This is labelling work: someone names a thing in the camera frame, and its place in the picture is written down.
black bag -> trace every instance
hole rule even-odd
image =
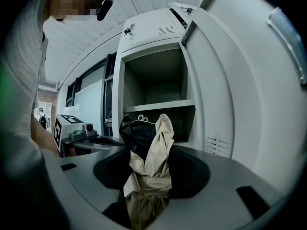
[[[134,121],[130,115],[126,115],[121,121],[119,133],[125,145],[145,161],[156,135],[155,124],[141,120]]]
[[[42,116],[42,117],[40,117],[39,123],[41,124],[41,126],[42,126],[44,129],[47,129],[47,127],[46,127],[47,120],[46,120],[46,118],[45,118],[45,115]]]

locker vent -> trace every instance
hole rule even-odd
[[[230,158],[231,144],[229,142],[207,137],[207,149],[206,152]]]
[[[164,34],[174,33],[174,32],[175,30],[172,26],[158,28],[159,35],[164,35]]]

gray shirt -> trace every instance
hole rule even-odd
[[[0,52],[0,131],[31,137],[32,103],[44,51],[46,0],[30,0],[16,18]]]

garment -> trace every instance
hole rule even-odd
[[[46,0],[30,0],[0,51],[0,131],[31,137],[30,123],[43,54],[42,14]]]
[[[140,191],[126,200],[131,228],[142,230],[158,217],[168,203],[172,188],[168,168],[168,155],[174,143],[174,130],[167,115],[161,114],[155,124],[156,135],[148,150],[146,160],[130,151],[129,165],[137,174]]]

empty compartment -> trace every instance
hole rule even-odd
[[[166,114],[172,122],[175,142],[189,142],[194,138],[193,127],[195,126],[195,106],[183,106],[158,110],[144,110],[140,112],[129,112],[133,119],[138,119],[140,114],[148,117],[148,121],[156,123],[161,114]]]
[[[124,112],[125,108],[140,105],[161,109],[165,106],[150,105],[175,101],[168,107],[191,105],[191,102],[180,103],[182,100],[193,100],[193,92],[181,49],[161,51],[125,63]]]

